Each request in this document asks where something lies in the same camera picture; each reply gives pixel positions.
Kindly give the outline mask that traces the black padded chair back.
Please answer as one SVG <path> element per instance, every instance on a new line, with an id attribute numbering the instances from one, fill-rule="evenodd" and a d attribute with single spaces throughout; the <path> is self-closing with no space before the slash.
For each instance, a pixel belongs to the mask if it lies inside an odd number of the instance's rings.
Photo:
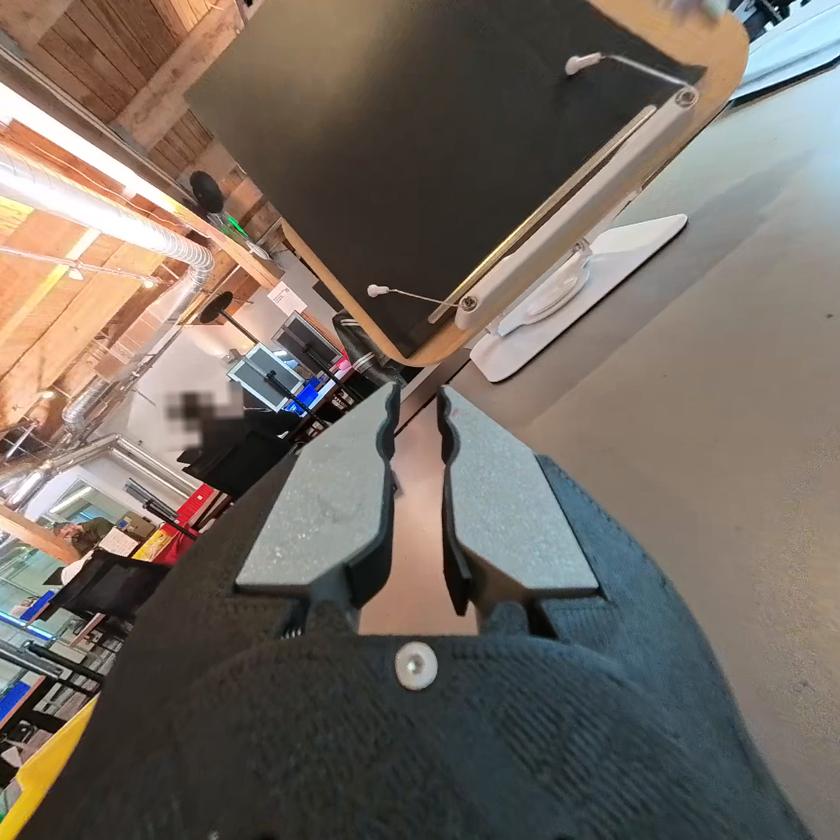
<path id="1" fill-rule="evenodd" d="M 170 571 L 165 564 L 95 549 L 38 618 L 47 621 L 64 609 L 79 616 L 102 614 L 133 622 Z"/>

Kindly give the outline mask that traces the red plastic bin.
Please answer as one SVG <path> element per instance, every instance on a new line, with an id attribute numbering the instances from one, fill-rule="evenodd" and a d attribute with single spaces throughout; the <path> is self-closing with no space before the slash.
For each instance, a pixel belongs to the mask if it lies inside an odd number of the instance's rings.
<path id="1" fill-rule="evenodd" d="M 195 523 L 214 504 L 218 495 L 218 490 L 202 484 L 177 509 L 175 523 L 183 529 L 194 529 Z"/>

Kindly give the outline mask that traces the grey flat pad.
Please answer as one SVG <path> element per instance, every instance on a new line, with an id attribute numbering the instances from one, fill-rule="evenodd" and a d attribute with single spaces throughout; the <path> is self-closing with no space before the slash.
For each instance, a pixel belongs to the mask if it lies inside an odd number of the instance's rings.
<path id="1" fill-rule="evenodd" d="M 839 2 L 793 2 L 749 48 L 742 80 L 729 101 L 740 104 L 830 69 L 839 60 Z"/>

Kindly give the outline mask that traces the black light stand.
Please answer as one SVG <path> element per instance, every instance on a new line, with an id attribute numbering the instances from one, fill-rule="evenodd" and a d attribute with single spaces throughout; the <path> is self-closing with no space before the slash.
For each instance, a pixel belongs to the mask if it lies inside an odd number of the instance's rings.
<path id="1" fill-rule="evenodd" d="M 204 324 L 204 325 L 207 325 L 207 324 L 210 324 L 212 322 L 215 322 L 216 320 L 223 319 L 223 320 L 227 321 L 228 323 L 230 323 L 237 331 L 242 333 L 242 335 L 244 335 L 246 337 L 246 339 L 252 343 L 252 347 L 257 343 L 262 343 L 257 339 L 257 337 L 251 331 L 248 331 L 247 328 L 245 328 L 241 323 L 239 323 L 228 312 L 228 307 L 233 302 L 233 300 L 234 300 L 234 296 L 233 296 L 233 293 L 230 292 L 230 291 L 226 291 L 226 292 L 223 292 L 219 295 L 216 295 L 215 298 L 213 298 L 212 300 L 210 300 L 210 302 L 208 302 L 206 304 L 206 306 L 202 310 L 201 314 L 199 315 L 198 318 L 199 318 L 200 323 Z M 311 424 L 317 425 L 318 428 L 326 429 L 326 428 L 331 426 L 330 421 L 324 419 L 321 415 L 317 414 L 317 412 L 314 412 L 312 410 L 311 406 L 309 405 L 309 403 L 301 398 L 301 395 L 306 391 L 307 386 L 308 386 L 308 382 L 307 382 L 305 388 L 303 389 L 303 391 L 298 396 L 294 396 L 294 395 L 288 393 L 289 398 L 291 400 L 293 400 L 294 403 L 296 404 L 296 405 L 294 405 L 294 409 L 292 410 L 292 412 L 295 413 L 295 414 L 299 414 L 301 416 L 301 418 L 304 418 L 304 419 L 308 420 Z"/>

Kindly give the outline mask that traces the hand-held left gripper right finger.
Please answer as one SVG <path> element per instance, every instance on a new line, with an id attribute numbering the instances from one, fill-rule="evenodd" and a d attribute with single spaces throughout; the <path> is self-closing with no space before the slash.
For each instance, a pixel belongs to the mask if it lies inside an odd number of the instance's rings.
<path id="1" fill-rule="evenodd" d="M 437 394 L 444 579 L 457 615 L 589 597 L 599 582 L 537 455 L 451 386 Z"/>

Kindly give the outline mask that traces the grey panel on stand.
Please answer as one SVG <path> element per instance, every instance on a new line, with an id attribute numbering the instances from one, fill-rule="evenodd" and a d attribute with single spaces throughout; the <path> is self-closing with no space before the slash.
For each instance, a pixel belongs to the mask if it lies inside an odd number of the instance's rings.
<path id="1" fill-rule="evenodd" d="M 288 316 L 272 336 L 271 342 L 313 371 L 333 368 L 343 357 L 339 345 L 313 327 L 298 312 Z"/>
<path id="2" fill-rule="evenodd" d="M 307 384 L 296 367 L 290 367 L 284 352 L 274 353 L 262 343 L 255 344 L 226 372 L 231 382 L 239 384 L 263 406 L 274 412 L 296 405 L 288 393 L 298 396 Z"/>

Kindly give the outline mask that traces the white tethered pin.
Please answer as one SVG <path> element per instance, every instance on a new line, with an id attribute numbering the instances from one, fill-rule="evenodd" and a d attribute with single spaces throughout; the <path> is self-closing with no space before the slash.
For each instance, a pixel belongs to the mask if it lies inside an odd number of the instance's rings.
<path id="1" fill-rule="evenodd" d="M 571 56 L 565 62 L 564 73 L 567 77 L 571 78 L 580 74 L 583 70 L 595 67 L 607 61 L 629 68 L 637 73 L 645 75 L 646 77 L 657 79 L 673 88 L 676 88 L 678 92 L 675 95 L 675 99 L 681 107 L 693 106 L 699 99 L 698 89 L 686 79 L 676 77 L 652 66 L 645 65 L 635 59 L 617 54 L 594 52 L 584 56 Z"/>
<path id="2" fill-rule="evenodd" d="M 366 293 L 369 298 L 380 298 L 387 295 L 398 295 L 405 298 L 412 298 L 415 300 L 435 303 L 441 308 L 450 308 L 450 309 L 459 309 L 466 312 L 472 312 L 477 309 L 478 307 L 478 299 L 474 296 L 466 295 L 459 299 L 457 302 L 445 301 L 445 300 L 438 300 L 435 298 L 431 298 L 424 295 L 419 295 L 413 292 L 399 290 L 392 287 L 386 287 L 381 285 L 374 285 L 370 284 L 367 289 Z"/>

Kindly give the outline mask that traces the yellow plastic bin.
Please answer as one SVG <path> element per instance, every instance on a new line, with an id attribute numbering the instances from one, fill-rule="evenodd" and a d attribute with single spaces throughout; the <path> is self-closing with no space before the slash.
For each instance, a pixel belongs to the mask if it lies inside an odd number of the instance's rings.
<path id="1" fill-rule="evenodd" d="M 87 727 L 98 699 L 91 699 L 17 771 L 16 802 L 1 823 L 1 838 L 15 839 L 58 779 Z"/>

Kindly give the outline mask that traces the black striped jacket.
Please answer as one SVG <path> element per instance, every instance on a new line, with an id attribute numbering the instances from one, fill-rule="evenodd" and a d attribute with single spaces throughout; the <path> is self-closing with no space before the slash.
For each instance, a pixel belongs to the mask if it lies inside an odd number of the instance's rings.
<path id="1" fill-rule="evenodd" d="M 355 316 L 341 309 L 332 317 L 332 326 L 353 370 L 376 387 L 394 383 L 406 387 L 399 369 L 381 352 Z"/>

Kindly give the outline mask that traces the black board on white stand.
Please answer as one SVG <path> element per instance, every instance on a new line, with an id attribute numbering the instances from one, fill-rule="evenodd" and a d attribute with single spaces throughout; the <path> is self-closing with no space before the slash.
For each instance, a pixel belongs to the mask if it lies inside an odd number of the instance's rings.
<path id="1" fill-rule="evenodd" d="M 185 98 L 379 350 L 422 367 L 477 340 L 503 382 L 685 227 L 614 222 L 742 80 L 748 37 L 716 5 L 265 2 Z M 596 52 L 699 99 L 610 61 L 565 75 Z"/>

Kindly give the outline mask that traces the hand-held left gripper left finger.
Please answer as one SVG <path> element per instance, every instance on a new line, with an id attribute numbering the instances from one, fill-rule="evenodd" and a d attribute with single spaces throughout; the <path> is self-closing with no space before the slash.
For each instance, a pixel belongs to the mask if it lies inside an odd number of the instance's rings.
<path id="1" fill-rule="evenodd" d="M 389 382 L 304 447 L 235 584 L 363 607 L 392 567 L 391 466 L 401 389 Z"/>

